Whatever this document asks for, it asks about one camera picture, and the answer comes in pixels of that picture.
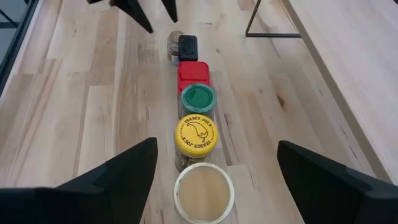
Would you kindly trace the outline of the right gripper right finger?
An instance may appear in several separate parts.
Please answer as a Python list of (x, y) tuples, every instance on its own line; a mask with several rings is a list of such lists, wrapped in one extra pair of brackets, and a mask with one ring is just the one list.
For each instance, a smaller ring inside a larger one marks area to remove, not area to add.
[(289, 141), (277, 160), (305, 223), (397, 223), (397, 186)]

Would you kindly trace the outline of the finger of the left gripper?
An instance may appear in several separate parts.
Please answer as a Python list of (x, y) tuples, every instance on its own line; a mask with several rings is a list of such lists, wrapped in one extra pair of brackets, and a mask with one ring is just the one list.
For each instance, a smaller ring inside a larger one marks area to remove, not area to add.
[(167, 10), (171, 20), (178, 21), (176, 0), (162, 0), (162, 3)]
[(110, 0), (111, 6), (116, 6), (132, 17), (148, 33), (153, 33), (153, 28), (141, 8), (138, 0)]

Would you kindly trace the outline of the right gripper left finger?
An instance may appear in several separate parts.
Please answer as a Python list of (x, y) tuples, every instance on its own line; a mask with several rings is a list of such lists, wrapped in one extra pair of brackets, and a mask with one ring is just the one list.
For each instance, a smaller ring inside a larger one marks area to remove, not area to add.
[(147, 138), (58, 187), (2, 188), (1, 223), (139, 223), (157, 156)]

